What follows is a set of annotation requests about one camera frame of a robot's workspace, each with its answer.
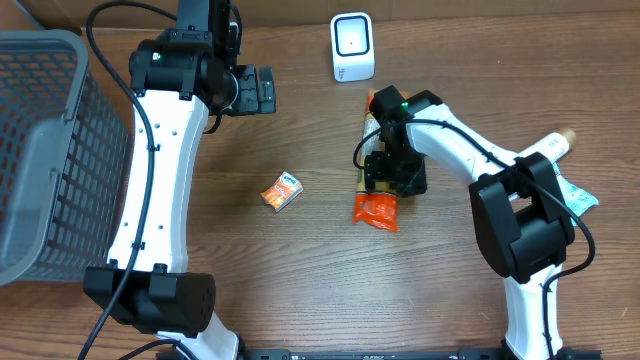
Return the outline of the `teal snack packet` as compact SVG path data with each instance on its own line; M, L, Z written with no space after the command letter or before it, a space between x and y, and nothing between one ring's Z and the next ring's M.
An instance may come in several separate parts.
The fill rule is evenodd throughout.
M590 208L599 205L599 200L586 190L570 183L561 173L557 163L553 163L560 190L566 206L578 217L581 217Z

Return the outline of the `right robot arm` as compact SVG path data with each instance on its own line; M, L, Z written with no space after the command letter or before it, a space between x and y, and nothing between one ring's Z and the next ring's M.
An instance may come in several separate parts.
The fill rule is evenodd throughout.
M467 186L477 246L504 280L508 355L557 358L563 341L554 291L575 231L553 164L567 146L505 150L427 90L406 97L388 86L371 95L368 110L382 147L354 158L366 192L385 184L402 198L425 193L427 158Z

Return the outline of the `orange small snack box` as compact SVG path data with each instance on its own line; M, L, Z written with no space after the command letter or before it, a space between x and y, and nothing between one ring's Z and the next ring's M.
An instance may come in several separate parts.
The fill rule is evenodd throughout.
M261 193L261 197L275 212L280 212L303 190L301 182L292 174L284 171L271 187Z

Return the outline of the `white cosmetic tube gold cap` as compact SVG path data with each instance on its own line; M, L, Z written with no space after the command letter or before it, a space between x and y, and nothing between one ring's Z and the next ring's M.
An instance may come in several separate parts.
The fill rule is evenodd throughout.
M576 133L572 129L560 128L522 150L518 155L520 157L527 157L533 153L539 152L552 163L556 163L572 150L576 144L576 140Z

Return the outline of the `orange spaghetti pack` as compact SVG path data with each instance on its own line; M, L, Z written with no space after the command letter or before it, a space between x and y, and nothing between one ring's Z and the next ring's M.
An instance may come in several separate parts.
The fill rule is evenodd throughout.
M364 115L363 139L380 126L374 116L369 113L369 105L377 89L370 88ZM362 146L357 157L358 163L364 166L367 155L373 151L384 151L385 145L378 135L373 136ZM398 231L398 196L387 182L378 182L375 190L368 193L365 188L364 171L358 170L354 212L352 223L365 222L373 227L391 232Z

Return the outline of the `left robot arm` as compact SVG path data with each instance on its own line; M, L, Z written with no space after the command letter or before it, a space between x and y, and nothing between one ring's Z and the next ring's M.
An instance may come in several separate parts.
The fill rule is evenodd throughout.
M238 61L243 26L229 1L180 3L173 26L142 41L120 86L135 136L120 224L83 289L103 319L154 336L186 359L240 359L242 339L215 314L216 285L188 269L186 220L201 138L223 116L272 114L268 67Z

